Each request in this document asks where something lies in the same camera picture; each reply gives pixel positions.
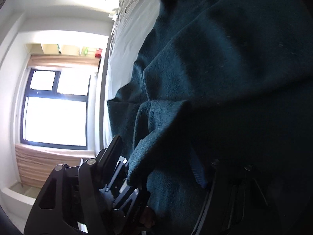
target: blue blanket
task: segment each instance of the blue blanket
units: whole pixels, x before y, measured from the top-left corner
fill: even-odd
[[[188,165],[191,144],[204,163],[258,164],[279,200],[284,185],[312,182],[313,156],[302,151],[313,144],[312,76],[313,20],[301,0],[161,0],[130,83],[108,101],[128,183],[149,176],[154,231],[190,234],[198,218],[206,191]],[[305,180],[285,184],[283,171],[303,159]]]

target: white bed sheet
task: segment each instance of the white bed sheet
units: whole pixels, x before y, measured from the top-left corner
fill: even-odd
[[[159,15],[160,0],[132,0],[114,30],[114,45],[108,59],[104,96],[103,144],[112,140],[107,101],[131,79],[134,61]]]

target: dark window frame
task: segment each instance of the dark window frame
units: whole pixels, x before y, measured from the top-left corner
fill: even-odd
[[[34,75],[35,71],[51,71],[55,72],[55,77],[53,81],[52,90],[34,90],[30,88],[30,84],[32,82],[32,76]],[[23,104],[21,110],[21,125],[20,125],[20,141],[22,144],[32,145],[32,146],[39,146],[39,147],[52,147],[52,148],[60,148],[60,149],[74,149],[74,150],[87,150],[87,117],[88,117],[88,97],[89,97],[89,88],[90,88],[90,80],[91,76],[89,77],[89,84],[88,84],[88,93],[86,96],[81,95],[67,95],[67,94],[59,94],[58,90],[58,83],[60,80],[61,71],[54,71],[54,70],[37,70],[31,69],[27,84],[25,88],[25,93],[23,97]],[[74,101],[82,101],[86,102],[86,146],[75,146],[75,145],[61,145],[61,144],[51,144],[51,143],[43,143],[43,142],[35,142],[29,141],[24,138],[23,134],[23,126],[24,126],[24,111],[25,111],[25,102],[27,97],[40,97],[40,98],[49,98],[49,99],[65,99],[65,100],[74,100]]]

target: red object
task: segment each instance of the red object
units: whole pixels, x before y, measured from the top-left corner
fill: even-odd
[[[97,48],[95,57],[101,58],[102,48]]]

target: curtain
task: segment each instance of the curtain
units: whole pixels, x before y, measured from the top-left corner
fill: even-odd
[[[98,72],[100,58],[67,55],[31,55],[28,66],[34,69],[63,70],[81,69]]]
[[[94,158],[94,153],[84,150],[61,150],[16,144],[16,161],[21,182],[42,188],[53,168],[58,164],[78,166],[81,158]]]

